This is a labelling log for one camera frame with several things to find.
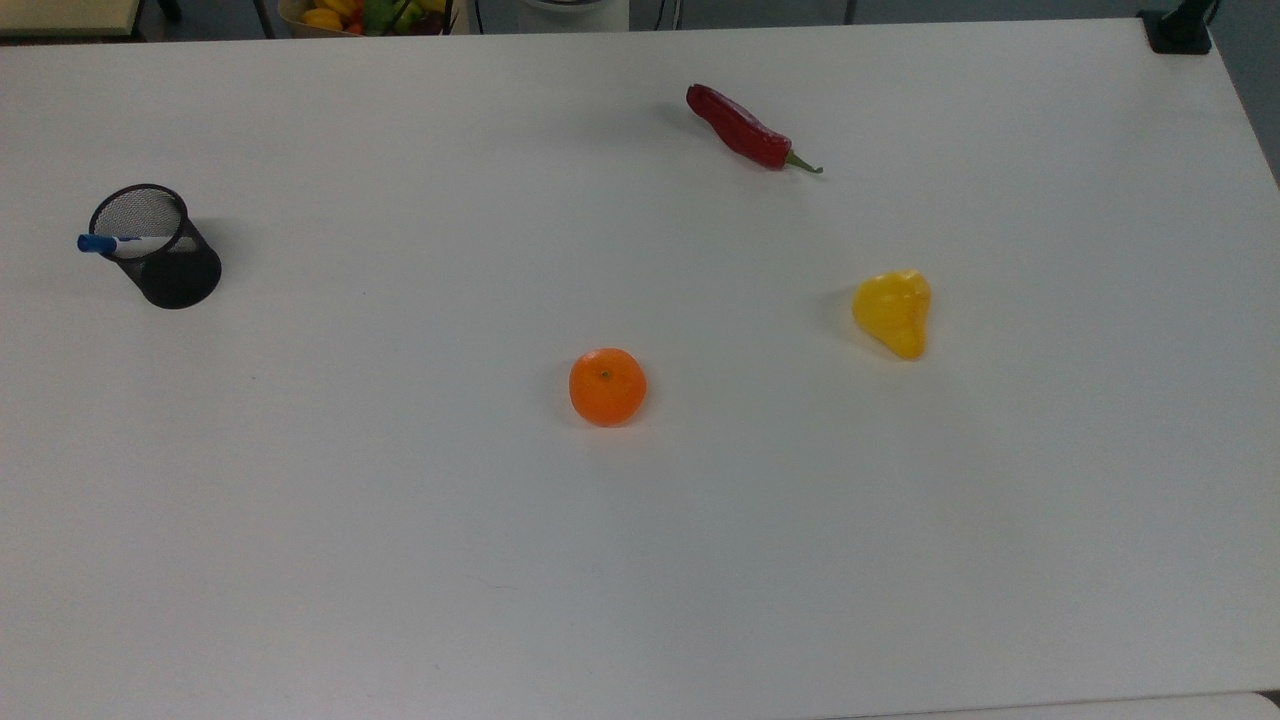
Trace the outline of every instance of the black mesh cup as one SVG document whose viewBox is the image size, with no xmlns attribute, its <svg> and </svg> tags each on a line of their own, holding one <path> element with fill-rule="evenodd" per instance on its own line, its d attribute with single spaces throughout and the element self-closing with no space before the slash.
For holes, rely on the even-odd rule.
<svg viewBox="0 0 1280 720">
<path fill-rule="evenodd" d="M 88 232 L 115 237 L 168 237 L 159 250 L 136 258 L 102 258 L 119 265 L 157 307 L 191 307 L 218 287 L 223 263 L 187 217 L 178 193 L 159 184 L 134 184 L 102 201 Z"/>
</svg>

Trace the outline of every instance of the table surface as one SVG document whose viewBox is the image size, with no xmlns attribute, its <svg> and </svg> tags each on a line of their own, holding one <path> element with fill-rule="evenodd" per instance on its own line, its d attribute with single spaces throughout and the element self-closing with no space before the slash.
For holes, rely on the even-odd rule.
<svg viewBox="0 0 1280 720">
<path fill-rule="evenodd" d="M 138 0 L 0 0 L 0 36 L 129 35 Z"/>
<path fill-rule="evenodd" d="M 827 173 L 731 154 L 691 82 Z M 1132 19 L 15 47 L 0 87 L 9 716 L 1280 685 L 1280 193 L 1217 54 Z M 134 182 L 221 255 L 201 305 L 73 250 Z M 918 363 L 849 316 L 902 266 Z M 628 427 L 570 409 L 598 346 L 649 374 Z"/>
</svg>

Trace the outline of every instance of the orange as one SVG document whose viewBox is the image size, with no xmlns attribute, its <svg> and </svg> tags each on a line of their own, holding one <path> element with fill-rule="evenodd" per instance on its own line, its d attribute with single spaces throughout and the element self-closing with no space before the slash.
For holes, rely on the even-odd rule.
<svg viewBox="0 0 1280 720">
<path fill-rule="evenodd" d="M 568 398 L 588 423 L 621 425 L 649 391 L 640 364 L 626 350 L 602 347 L 582 355 L 568 372 Z"/>
</svg>

